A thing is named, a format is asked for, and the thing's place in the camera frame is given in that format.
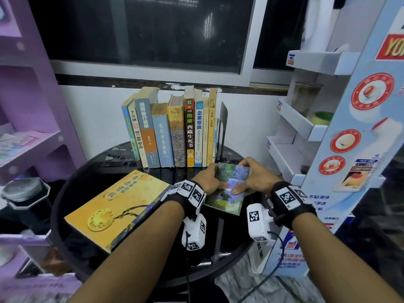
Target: book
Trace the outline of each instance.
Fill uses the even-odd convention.
[[[213,134],[213,155],[212,163],[216,161],[217,142],[219,140],[219,118],[215,118],[215,133]]]
[[[195,166],[195,144],[194,144],[194,126],[195,126],[195,100],[194,87],[185,86],[185,148],[187,149],[187,167]]]
[[[209,99],[203,101],[203,143],[202,143],[202,167],[207,167],[208,154],[208,130],[209,130]]]
[[[171,95],[167,106],[174,164],[178,168],[187,165],[185,156],[184,96]]]
[[[65,220],[111,253],[171,187],[158,178],[135,170],[68,214]]]
[[[157,143],[154,135],[154,126],[150,103],[157,103],[157,87],[143,87],[135,99],[137,118],[142,135],[143,145],[146,152],[146,159],[149,168],[159,168]]]
[[[128,134],[129,134],[129,140],[130,140],[130,144],[132,145],[132,151],[133,151],[133,155],[134,155],[134,159],[136,161],[136,166],[141,169],[143,168],[142,165],[142,160],[140,158],[140,153],[137,147],[137,143],[136,143],[136,138],[134,135],[134,130],[133,130],[133,125],[132,125],[132,120],[129,114],[129,109],[128,109],[128,105],[133,101],[133,99],[131,97],[129,97],[127,100],[125,100],[122,105],[122,113],[124,114],[124,119],[125,119],[125,123],[126,123],[126,129],[128,130]]]
[[[202,90],[194,89],[195,96],[195,167],[202,167],[203,149],[203,96]]]
[[[133,94],[131,97],[133,100],[128,105],[130,119],[132,120],[133,134],[136,140],[137,149],[139,150],[140,160],[142,162],[143,168],[149,168],[148,160],[146,158],[146,152],[143,145],[142,134],[140,132],[139,122],[137,121],[137,114],[134,99],[136,98],[137,93]]]
[[[157,142],[160,165],[161,167],[174,167],[169,119],[167,117],[167,105],[167,103],[152,104],[151,116],[153,118],[154,133]]]
[[[250,168],[248,167],[219,163],[215,178],[221,182],[229,183],[229,187],[226,189],[218,189],[207,196],[205,205],[240,216],[245,193],[234,195],[231,193],[231,190],[243,183],[248,178],[249,174]]]
[[[216,114],[217,88],[211,88],[209,92],[209,127],[208,127],[208,150],[206,164],[209,166],[213,160],[213,139],[215,135],[215,114]]]

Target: black cable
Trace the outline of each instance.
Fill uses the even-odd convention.
[[[283,256],[285,255],[285,245],[283,243],[283,240],[279,237],[278,234],[274,233],[274,232],[268,232],[268,234],[274,234],[281,242],[282,244],[282,255],[280,256],[280,260],[278,261],[278,264],[276,265],[276,267],[274,268],[274,270],[272,270],[272,272],[265,278],[263,279],[258,285],[256,285],[253,289],[251,289],[244,297],[242,297],[237,303],[241,303],[242,301],[244,301],[249,295],[251,295],[255,290],[257,290],[258,288],[261,287],[262,284],[264,284],[274,273],[275,271],[279,268],[279,266],[281,265],[282,261],[283,261]]]
[[[187,250],[188,250],[188,237],[191,236],[187,231],[185,231],[185,279],[187,280],[187,288],[188,288],[188,302],[191,303],[191,290],[189,288],[189,277],[188,277],[188,270],[187,270]]]

